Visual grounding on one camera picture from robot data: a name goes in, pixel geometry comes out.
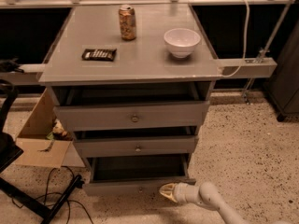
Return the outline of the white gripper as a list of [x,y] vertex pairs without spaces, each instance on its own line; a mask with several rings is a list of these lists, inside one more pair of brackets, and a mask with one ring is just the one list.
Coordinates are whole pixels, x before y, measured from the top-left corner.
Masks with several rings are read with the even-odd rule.
[[168,200],[176,203],[199,203],[199,187],[187,183],[169,183],[162,185],[159,192]]

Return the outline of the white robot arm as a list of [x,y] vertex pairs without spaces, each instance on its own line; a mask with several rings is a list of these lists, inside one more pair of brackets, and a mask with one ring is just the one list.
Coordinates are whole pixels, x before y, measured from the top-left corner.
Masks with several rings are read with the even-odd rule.
[[200,186],[188,183],[168,183],[159,189],[161,195],[174,203],[193,203],[210,211],[217,211],[225,224],[249,224],[221,196],[211,182]]

